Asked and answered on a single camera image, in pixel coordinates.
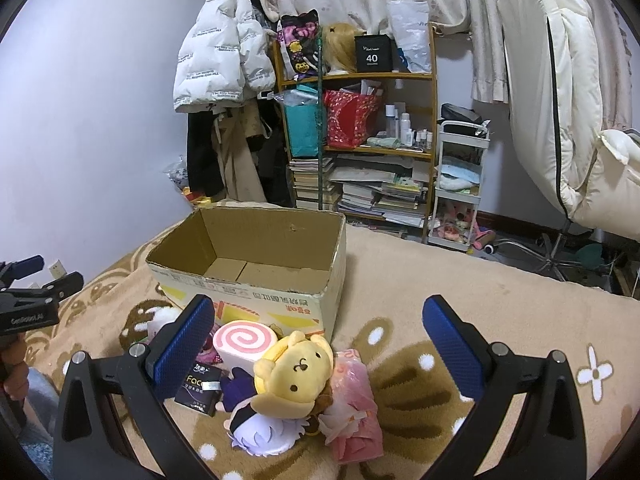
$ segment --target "cream puffer coat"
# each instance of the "cream puffer coat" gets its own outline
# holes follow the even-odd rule
[[[178,54],[174,109],[219,113],[272,89],[266,49],[250,0],[205,0]]]

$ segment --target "pink patterned bag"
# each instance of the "pink patterned bag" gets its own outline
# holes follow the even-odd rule
[[[382,97],[327,90],[324,104],[328,110],[327,145],[355,148],[370,136],[376,121],[374,112],[380,108]]]

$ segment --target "black storage box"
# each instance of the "black storage box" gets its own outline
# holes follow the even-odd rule
[[[391,72],[391,38],[385,34],[356,36],[358,72]]]

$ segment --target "bed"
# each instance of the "bed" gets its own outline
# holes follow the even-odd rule
[[[71,355],[116,356],[146,335],[159,308],[173,308],[145,264],[165,236],[128,254],[63,303],[60,324],[31,332],[28,364],[60,391]],[[166,402],[191,445],[222,480],[415,479],[460,428],[472,401],[460,395],[420,322],[424,299],[441,294],[488,341],[546,356],[562,349],[584,415],[588,473],[611,455],[640,406],[638,303],[575,283],[560,283],[496,262],[348,226],[347,275],[332,345],[357,348],[379,405],[385,456],[338,466],[322,436],[290,451],[253,458],[232,450],[224,413],[199,415]],[[516,398],[482,465],[495,465],[522,404]],[[143,465],[158,470],[124,404],[120,420]]]

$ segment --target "finger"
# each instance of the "finger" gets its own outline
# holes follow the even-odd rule
[[[28,375],[29,367],[25,362],[15,365],[14,369],[11,370],[9,377],[7,377],[4,382],[4,390],[7,394],[14,396],[23,384],[27,382]]]
[[[12,400],[24,400],[29,393],[29,381],[25,382],[9,394]]]
[[[24,361],[25,355],[27,355],[26,343],[24,341],[16,341],[0,353],[0,359],[2,359],[2,362],[5,364],[17,365]]]

